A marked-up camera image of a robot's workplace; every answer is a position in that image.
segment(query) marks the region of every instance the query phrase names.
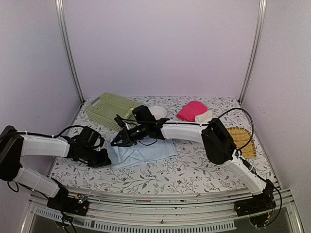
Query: gray wall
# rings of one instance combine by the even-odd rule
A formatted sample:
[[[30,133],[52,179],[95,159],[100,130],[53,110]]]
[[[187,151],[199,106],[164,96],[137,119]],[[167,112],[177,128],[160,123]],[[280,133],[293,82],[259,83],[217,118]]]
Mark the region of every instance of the gray wall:
[[[64,1],[85,96],[238,97],[258,7],[258,0]]]
[[[311,1],[268,1],[244,104],[311,232]]]
[[[52,0],[0,0],[0,131],[58,133],[79,108]],[[47,173],[52,158],[27,158]],[[0,181],[0,232],[16,233],[30,193]]]

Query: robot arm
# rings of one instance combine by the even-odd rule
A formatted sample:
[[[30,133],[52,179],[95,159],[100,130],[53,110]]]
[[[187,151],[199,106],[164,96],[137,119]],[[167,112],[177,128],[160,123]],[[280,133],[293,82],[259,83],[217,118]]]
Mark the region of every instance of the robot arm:
[[[79,135],[61,139],[37,136],[36,133],[17,132],[13,126],[7,126],[0,135],[0,179],[14,181],[48,198],[48,207],[78,215],[87,212],[86,197],[68,197],[68,190],[58,181],[42,176],[20,162],[28,155],[43,155],[84,160],[88,166],[98,167],[111,164],[107,150],[95,150],[101,147],[104,139],[89,127],[84,127]]]
[[[235,210],[239,216],[269,210],[275,207],[273,200],[273,184],[270,180],[260,179],[252,167],[241,154],[236,153],[237,146],[222,122],[213,118],[208,125],[198,123],[173,122],[162,118],[156,120],[148,107],[139,106],[133,110],[138,123],[134,128],[124,127],[122,118],[117,116],[115,121],[123,130],[111,142],[112,146],[128,147],[145,136],[156,139],[184,139],[204,144],[207,158],[214,164],[229,168],[247,186],[253,194],[250,200],[235,203]]]

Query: pink towel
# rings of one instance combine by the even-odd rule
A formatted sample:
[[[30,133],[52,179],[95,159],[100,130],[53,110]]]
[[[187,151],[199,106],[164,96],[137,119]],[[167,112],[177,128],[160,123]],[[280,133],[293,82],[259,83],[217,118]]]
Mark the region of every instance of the pink towel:
[[[207,111],[207,107],[199,101],[191,101],[183,106],[183,109],[177,114],[177,118],[184,121],[194,122],[197,115]]]

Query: white towel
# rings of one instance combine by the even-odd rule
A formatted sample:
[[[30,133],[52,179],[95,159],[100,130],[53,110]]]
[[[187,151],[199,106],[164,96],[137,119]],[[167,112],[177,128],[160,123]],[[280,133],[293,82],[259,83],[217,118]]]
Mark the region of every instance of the white towel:
[[[207,110],[205,113],[201,114],[201,115],[197,115],[194,120],[195,122],[198,123],[208,123],[209,121],[211,121],[213,118],[213,111],[212,110]]]

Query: table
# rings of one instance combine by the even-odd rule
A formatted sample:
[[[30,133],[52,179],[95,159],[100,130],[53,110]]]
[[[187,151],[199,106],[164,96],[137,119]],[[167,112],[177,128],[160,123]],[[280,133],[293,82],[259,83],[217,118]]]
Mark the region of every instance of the table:
[[[168,117],[177,120],[176,115],[182,106],[192,100],[205,104],[214,116],[233,108],[241,107],[236,99],[215,97],[130,97],[147,106],[162,106],[167,109]],[[114,131],[88,119],[85,107],[94,99],[87,99],[83,104],[74,125],[86,125],[99,131],[110,142]],[[251,131],[251,126],[241,111],[232,111],[222,118],[228,127],[242,127]],[[73,128],[69,136],[74,136],[81,129]],[[152,162],[142,166],[112,171],[109,167],[89,168],[80,162],[57,158],[50,177],[64,185],[103,192],[129,194],[173,195],[208,193],[245,188],[236,175],[222,166],[209,162],[202,144],[185,140],[173,140],[178,156],[172,159]],[[276,179],[268,163],[265,152],[254,136],[257,157],[248,159],[255,166],[259,175],[275,182]]]

